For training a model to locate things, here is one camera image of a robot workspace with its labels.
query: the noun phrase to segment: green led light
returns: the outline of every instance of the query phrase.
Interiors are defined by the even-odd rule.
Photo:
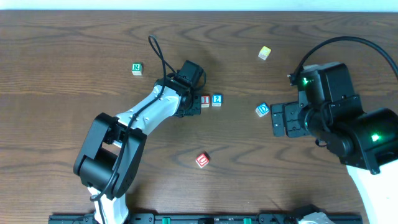
[[[380,137],[380,135],[378,135],[378,134],[373,134],[373,135],[372,135],[372,140],[373,140],[373,141],[380,140],[380,138],[381,138],[381,137]]]
[[[307,80],[307,78],[304,78],[304,85],[306,85],[309,81]]]

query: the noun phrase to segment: blue block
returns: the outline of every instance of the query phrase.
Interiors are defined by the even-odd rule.
[[[213,100],[211,102],[212,106],[221,106],[223,102],[223,95],[215,94],[213,95]]]
[[[257,113],[260,117],[266,115],[268,112],[269,112],[269,108],[268,108],[268,106],[267,106],[265,103],[261,104],[260,106],[258,106],[258,107],[256,108],[256,113]]]

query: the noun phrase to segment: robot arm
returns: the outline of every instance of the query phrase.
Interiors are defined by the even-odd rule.
[[[202,73],[200,66],[186,61],[173,76],[157,80],[152,93],[133,108],[115,117],[101,113],[95,118],[73,171],[80,176],[82,184],[88,187],[92,196],[100,195],[103,191],[103,195],[95,201],[95,220],[98,223],[120,224],[128,219],[124,194],[136,176],[147,135],[170,116],[200,114],[200,94],[195,93],[193,87],[197,85]],[[134,117],[136,119],[127,132]],[[106,144],[122,147],[126,133],[128,140],[120,166],[116,168],[119,156],[104,147]],[[112,179],[115,170],[116,178]]]
[[[290,138],[312,135],[347,165],[371,223],[390,223],[398,203],[398,116],[389,109],[365,113],[343,63],[302,67],[316,49],[340,40],[376,49],[398,78],[398,67],[376,44],[357,37],[326,40],[304,56],[288,77],[297,85],[298,101],[272,105],[274,135]]]

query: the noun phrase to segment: yellow block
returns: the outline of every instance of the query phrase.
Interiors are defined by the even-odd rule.
[[[265,60],[267,59],[268,55],[271,53],[271,49],[266,46],[263,46],[259,53],[259,58]]]

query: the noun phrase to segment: number block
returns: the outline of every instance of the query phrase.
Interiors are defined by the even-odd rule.
[[[259,115],[259,117],[265,116],[268,112],[269,108],[265,103],[256,108],[256,113]]]
[[[206,155],[202,153],[200,154],[200,156],[197,157],[196,162],[200,168],[204,168],[204,166],[209,163],[209,158],[207,158]]]
[[[133,75],[142,75],[141,63],[134,63],[133,65],[131,65],[131,72]]]
[[[267,59],[268,55],[271,53],[271,49],[266,46],[263,46],[259,53],[259,58],[265,60]]]
[[[212,106],[221,106],[223,102],[223,95],[213,95],[213,100],[211,101]]]
[[[206,108],[210,106],[210,96],[201,96],[201,107]]]

